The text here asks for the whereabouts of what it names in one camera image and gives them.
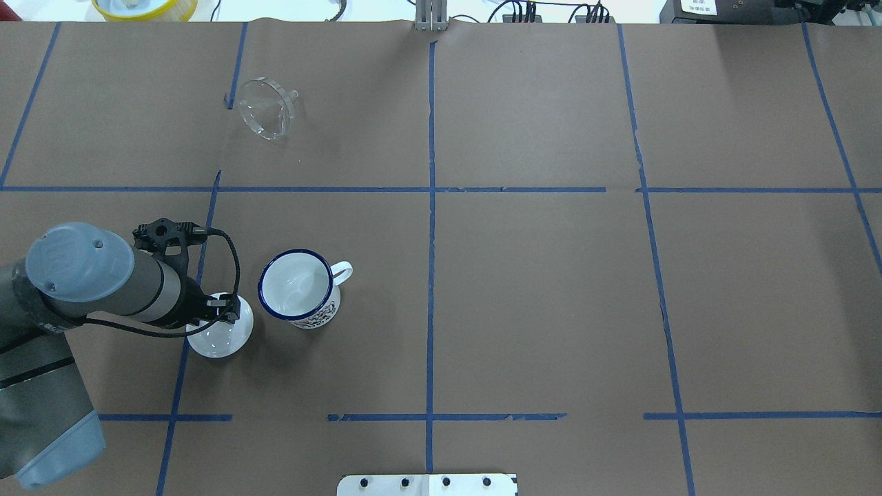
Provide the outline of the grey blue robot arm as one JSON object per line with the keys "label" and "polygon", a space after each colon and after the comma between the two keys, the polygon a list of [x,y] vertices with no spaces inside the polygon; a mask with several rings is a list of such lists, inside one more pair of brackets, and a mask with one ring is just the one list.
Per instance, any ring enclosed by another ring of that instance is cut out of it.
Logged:
{"label": "grey blue robot arm", "polygon": [[[240,261],[226,232],[160,218],[133,242],[85,222],[61,223],[2,266],[2,478],[35,490],[82,470],[106,448],[100,415],[66,333],[87,324],[185,339],[240,316]],[[230,292],[205,294],[189,248],[229,246]]]}

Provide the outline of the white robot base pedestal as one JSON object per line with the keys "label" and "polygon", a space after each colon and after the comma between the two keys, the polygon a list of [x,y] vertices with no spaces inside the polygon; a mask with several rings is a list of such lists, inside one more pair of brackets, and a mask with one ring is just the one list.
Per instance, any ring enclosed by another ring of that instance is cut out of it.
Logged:
{"label": "white robot base pedestal", "polygon": [[517,495],[517,476],[504,473],[350,475],[337,495]]}

